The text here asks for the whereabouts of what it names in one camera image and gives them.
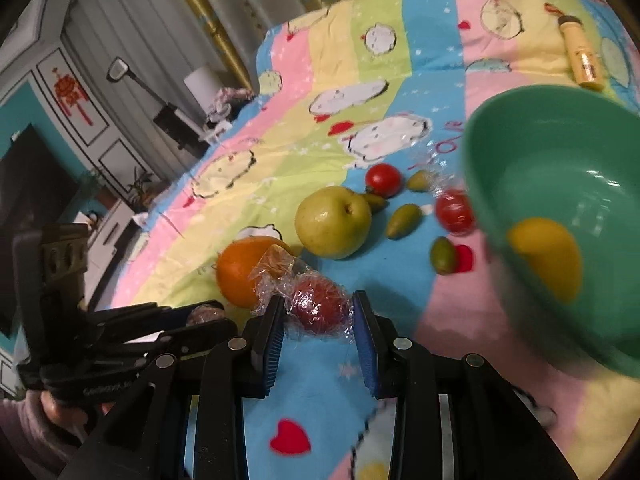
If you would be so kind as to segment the person's left hand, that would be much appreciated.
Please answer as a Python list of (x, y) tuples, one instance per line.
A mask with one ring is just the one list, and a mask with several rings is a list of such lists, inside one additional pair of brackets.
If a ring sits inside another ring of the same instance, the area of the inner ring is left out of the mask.
[(97, 412), (106, 415), (114, 406), (114, 403), (102, 403), (96, 408), (78, 408), (61, 403), (49, 391), (40, 393), (40, 402), (44, 414), (53, 425), (74, 434), (78, 439), (86, 436), (90, 415)]

